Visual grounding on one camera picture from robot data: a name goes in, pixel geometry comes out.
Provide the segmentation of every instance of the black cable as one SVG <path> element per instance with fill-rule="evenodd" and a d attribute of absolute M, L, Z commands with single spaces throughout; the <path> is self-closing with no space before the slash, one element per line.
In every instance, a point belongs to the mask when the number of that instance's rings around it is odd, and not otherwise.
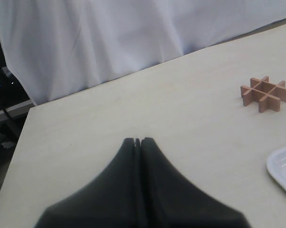
<path fill-rule="evenodd" d="M 10 114 L 7 112 L 7 110 L 5 109 L 5 107 L 4 107 L 2 104 L 0 104 L 0 105 L 1 105 L 2 111 L 3 111 L 4 114 L 7 116 L 7 118 L 14 122 L 14 120 L 12 119 L 12 117 L 10 116 Z"/>

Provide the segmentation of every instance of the white fabric backdrop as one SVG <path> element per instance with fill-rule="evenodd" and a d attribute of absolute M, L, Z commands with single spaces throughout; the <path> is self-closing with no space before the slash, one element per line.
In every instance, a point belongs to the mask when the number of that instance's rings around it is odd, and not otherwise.
<path fill-rule="evenodd" d="M 286 0 L 0 0 L 0 40 L 42 104 L 284 18 Z"/>

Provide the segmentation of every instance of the wooden grid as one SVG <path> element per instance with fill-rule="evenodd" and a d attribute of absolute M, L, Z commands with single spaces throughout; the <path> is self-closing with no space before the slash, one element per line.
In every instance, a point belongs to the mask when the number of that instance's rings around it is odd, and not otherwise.
<path fill-rule="evenodd" d="M 258 102 L 258 111 L 264 112 L 266 109 L 280 111 L 281 101 L 286 102 L 285 81 L 275 85 L 269 82 L 266 76 L 261 80 L 256 78 L 250 79 L 250 87 L 241 86 L 241 96 L 243 105 L 248 106 L 252 101 Z"/>

